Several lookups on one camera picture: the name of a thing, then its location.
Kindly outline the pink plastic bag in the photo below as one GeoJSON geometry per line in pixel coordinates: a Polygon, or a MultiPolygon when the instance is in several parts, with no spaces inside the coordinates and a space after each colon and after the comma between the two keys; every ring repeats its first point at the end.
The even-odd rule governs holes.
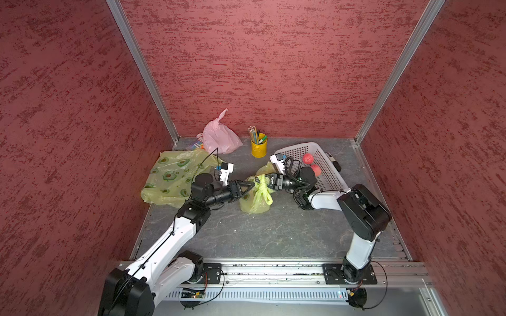
{"type": "Polygon", "coordinates": [[[238,135],[220,122],[227,111],[224,109],[218,118],[210,121],[203,132],[196,136],[209,154],[214,151],[218,154],[231,154],[243,145],[238,135]]]}

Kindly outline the green avocado print bag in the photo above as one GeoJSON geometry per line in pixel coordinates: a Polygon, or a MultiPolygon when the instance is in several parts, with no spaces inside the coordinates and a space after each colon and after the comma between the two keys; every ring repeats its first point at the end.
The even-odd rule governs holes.
{"type": "Polygon", "coordinates": [[[140,196],[147,204],[180,208],[191,194],[191,184],[202,173],[212,173],[223,162],[206,150],[164,151],[149,172],[140,196]]]}

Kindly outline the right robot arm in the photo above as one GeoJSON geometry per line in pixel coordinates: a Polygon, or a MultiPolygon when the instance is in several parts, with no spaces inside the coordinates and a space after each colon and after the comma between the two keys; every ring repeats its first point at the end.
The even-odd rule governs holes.
{"type": "Polygon", "coordinates": [[[264,178],[272,190],[291,191],[301,209],[330,209],[344,214],[353,230],[353,238],[340,275],[347,284],[361,283],[372,262],[376,242],[392,220],[391,212],[382,202],[362,184],[347,191],[318,191],[317,177],[310,167],[303,167],[296,175],[285,171],[270,173],[264,178]]]}

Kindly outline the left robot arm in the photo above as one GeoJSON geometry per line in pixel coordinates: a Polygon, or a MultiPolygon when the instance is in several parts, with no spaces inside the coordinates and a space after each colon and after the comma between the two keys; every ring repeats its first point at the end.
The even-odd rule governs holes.
{"type": "Polygon", "coordinates": [[[126,269],[115,268],[105,279],[99,315],[153,315],[155,308],[176,287],[198,281],[203,259],[181,248],[209,219],[212,207],[241,199],[254,182],[230,181],[224,186],[213,175],[197,175],[191,194],[176,213],[173,223],[155,244],[126,269]]]}

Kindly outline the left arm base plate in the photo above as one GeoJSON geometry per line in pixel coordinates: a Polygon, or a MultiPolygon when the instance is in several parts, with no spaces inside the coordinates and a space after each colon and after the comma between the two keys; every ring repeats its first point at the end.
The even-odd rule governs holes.
{"type": "Polygon", "coordinates": [[[184,280],[178,284],[178,287],[183,285],[203,287],[206,284],[220,284],[223,282],[223,271],[221,263],[201,263],[198,264],[193,270],[189,280],[184,280]]]}

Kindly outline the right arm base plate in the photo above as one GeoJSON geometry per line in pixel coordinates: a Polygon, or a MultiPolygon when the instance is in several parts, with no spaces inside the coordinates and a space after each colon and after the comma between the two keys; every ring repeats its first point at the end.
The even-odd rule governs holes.
{"type": "Polygon", "coordinates": [[[326,263],[322,265],[325,283],[327,285],[347,285],[358,286],[378,284],[376,274],[372,265],[369,263],[363,269],[356,269],[351,264],[346,263],[326,263]]]}

